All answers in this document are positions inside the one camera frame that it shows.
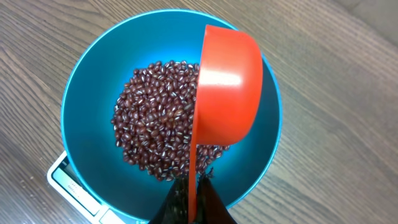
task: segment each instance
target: measuring cup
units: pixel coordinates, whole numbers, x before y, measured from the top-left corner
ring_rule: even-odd
[[[197,144],[230,145],[249,132],[262,86],[261,51],[252,37],[207,25],[201,53],[189,166],[188,221],[196,202]]]

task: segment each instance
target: kitchen scale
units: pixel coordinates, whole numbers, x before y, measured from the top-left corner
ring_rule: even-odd
[[[93,224],[146,224],[146,222],[112,211],[107,205],[91,196],[77,179],[69,164],[66,151],[50,167],[47,180],[62,197]]]

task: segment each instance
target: wood grain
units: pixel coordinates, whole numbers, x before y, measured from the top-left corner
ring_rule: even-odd
[[[1,0],[0,223],[85,223],[49,187],[62,93],[113,24],[189,8],[252,35],[284,106],[279,150],[239,223],[396,223],[398,48],[332,0]]]

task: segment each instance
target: bowl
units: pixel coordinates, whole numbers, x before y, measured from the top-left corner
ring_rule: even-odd
[[[70,75],[62,100],[61,131],[70,164],[83,187],[112,210],[150,220],[171,182],[158,182],[123,162],[109,122],[123,84],[135,68],[158,60],[200,62],[206,25],[235,29],[202,12],[166,9],[139,14],[98,37]],[[249,134],[214,161],[212,183],[229,208],[261,180],[274,157],[282,126],[275,76],[262,57],[259,109]]]

